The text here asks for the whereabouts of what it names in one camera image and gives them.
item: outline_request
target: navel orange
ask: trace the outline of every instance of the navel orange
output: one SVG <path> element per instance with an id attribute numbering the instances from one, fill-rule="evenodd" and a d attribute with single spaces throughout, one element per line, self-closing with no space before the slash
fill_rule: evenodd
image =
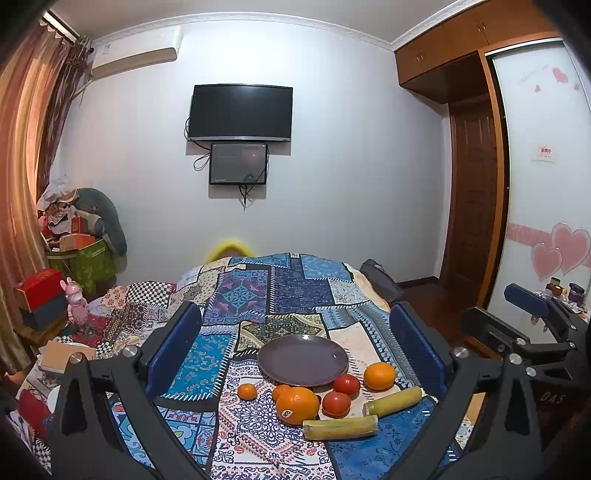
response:
<path id="1" fill-rule="evenodd" d="M 273 401 L 277 401 L 277 399 L 281 396 L 284 391 L 289 390 L 291 387 L 289 385 L 278 385 L 273 389 L 273 393 L 271 396 L 273 397 Z"/>
<path id="2" fill-rule="evenodd" d="M 241 400 L 254 400 L 256 398 L 256 387 L 251 383 L 243 383 L 238 387 L 238 397 Z"/>
<path id="3" fill-rule="evenodd" d="M 291 387 L 284 391 L 276 403 L 277 415 L 289 425 L 301 425 L 304 420 L 314 420 L 320 410 L 320 401 L 312 390 Z"/>
<path id="4" fill-rule="evenodd" d="M 371 390 L 387 390 L 394 385 L 394 380 L 396 370 L 385 362 L 371 364 L 363 373 L 363 382 Z"/>

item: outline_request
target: air conditioner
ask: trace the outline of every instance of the air conditioner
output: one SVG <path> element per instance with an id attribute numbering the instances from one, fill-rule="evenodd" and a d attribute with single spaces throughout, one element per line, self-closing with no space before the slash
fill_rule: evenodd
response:
<path id="1" fill-rule="evenodd" d="M 126 70 L 177 59 L 183 32 L 180 26 L 130 35 L 96 49 L 90 70 L 95 79 Z"/>

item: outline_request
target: jar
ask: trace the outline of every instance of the jar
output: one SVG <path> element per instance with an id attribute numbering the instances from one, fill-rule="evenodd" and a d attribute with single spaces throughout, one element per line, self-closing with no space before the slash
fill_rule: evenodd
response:
<path id="1" fill-rule="evenodd" d="M 572 301 L 577 305 L 581 305 L 584 302 L 585 289 L 576 283 L 569 284 L 569 287 L 569 301 Z"/>
<path id="2" fill-rule="evenodd" d="M 552 295 L 560 297 L 562 295 L 562 287 L 560 285 L 552 285 Z"/>

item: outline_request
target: crown molding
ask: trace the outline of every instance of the crown molding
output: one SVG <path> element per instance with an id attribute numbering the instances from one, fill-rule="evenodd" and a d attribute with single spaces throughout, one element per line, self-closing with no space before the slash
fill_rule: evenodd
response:
<path id="1" fill-rule="evenodd" d="M 295 17 L 293 15 L 283 14 L 268 14 L 262 12 L 216 12 L 170 17 L 162 20 L 155 20 L 152 22 L 143 23 L 140 25 L 136 25 L 134 27 L 124 28 L 123 30 L 119 30 L 109 35 L 105 35 L 104 37 L 98 38 L 97 40 L 94 40 L 92 45 L 95 48 L 100 47 L 106 43 L 118 40 L 120 38 L 124 38 L 129 35 L 135 35 L 137 33 L 145 32 L 148 30 L 154 30 L 156 28 L 172 27 L 174 25 L 183 25 L 197 22 L 211 22 L 219 20 L 250 20 L 261 22 L 286 23 L 291 25 L 302 25 L 304 27 L 317 28 L 319 30 L 338 33 L 346 37 L 371 43 L 373 45 L 385 48 L 387 50 L 392 50 L 390 42 L 357 30 L 353 30 L 352 28 L 343 27 L 341 25 L 335 25 L 328 22 L 323 22 L 322 20 L 314 20 L 311 18 Z"/>
<path id="2" fill-rule="evenodd" d="M 422 35 L 427 30 L 445 22 L 450 17 L 467 10 L 474 5 L 481 4 L 486 0 L 456 0 L 452 4 L 442 8 L 439 12 L 434 13 L 429 18 L 426 18 L 415 27 L 412 27 L 405 34 L 400 35 L 396 40 L 390 44 L 390 50 L 395 51 L 400 47 L 406 45 L 411 40 L 414 40 L 419 35 Z"/>

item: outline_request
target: wooden door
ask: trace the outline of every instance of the wooden door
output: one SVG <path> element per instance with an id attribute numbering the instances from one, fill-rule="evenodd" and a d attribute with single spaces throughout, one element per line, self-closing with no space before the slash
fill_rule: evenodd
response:
<path id="1" fill-rule="evenodd" d="M 488 262 L 496 207 L 496 143 L 490 100 L 450 107 L 452 204 L 443 280 L 476 303 Z"/>

